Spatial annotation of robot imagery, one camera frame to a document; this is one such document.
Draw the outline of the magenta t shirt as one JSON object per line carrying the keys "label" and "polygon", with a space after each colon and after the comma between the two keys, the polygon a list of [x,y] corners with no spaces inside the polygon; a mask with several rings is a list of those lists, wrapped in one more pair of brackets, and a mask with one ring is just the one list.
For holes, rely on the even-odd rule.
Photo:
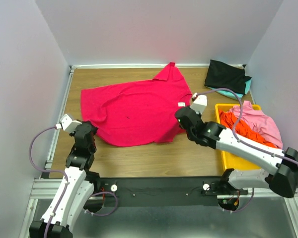
{"label": "magenta t shirt", "polygon": [[183,130],[175,112],[190,103],[191,91],[175,63],[153,79],[84,89],[82,119],[105,142],[120,147],[173,141]]}

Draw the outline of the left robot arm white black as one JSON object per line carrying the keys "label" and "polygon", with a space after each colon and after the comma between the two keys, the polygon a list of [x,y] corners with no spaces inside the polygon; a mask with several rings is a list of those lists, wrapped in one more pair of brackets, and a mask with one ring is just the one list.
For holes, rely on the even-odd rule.
{"label": "left robot arm white black", "polygon": [[29,228],[32,238],[71,238],[73,229],[90,196],[100,191],[99,175],[90,172],[96,152],[94,135],[97,127],[88,121],[59,123],[52,129],[69,130],[74,145],[66,159],[66,168],[59,171],[62,181],[46,212]]}

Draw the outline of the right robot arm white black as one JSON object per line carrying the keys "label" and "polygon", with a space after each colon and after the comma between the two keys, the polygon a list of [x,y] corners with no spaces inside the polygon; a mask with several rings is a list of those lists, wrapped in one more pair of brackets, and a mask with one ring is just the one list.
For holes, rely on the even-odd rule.
{"label": "right robot arm white black", "polygon": [[203,122],[190,107],[175,113],[189,140],[198,145],[230,152],[257,166],[257,170],[226,169],[219,181],[219,190],[230,194],[242,188],[265,188],[292,198],[298,189],[298,151],[269,147],[240,135],[217,122]]}

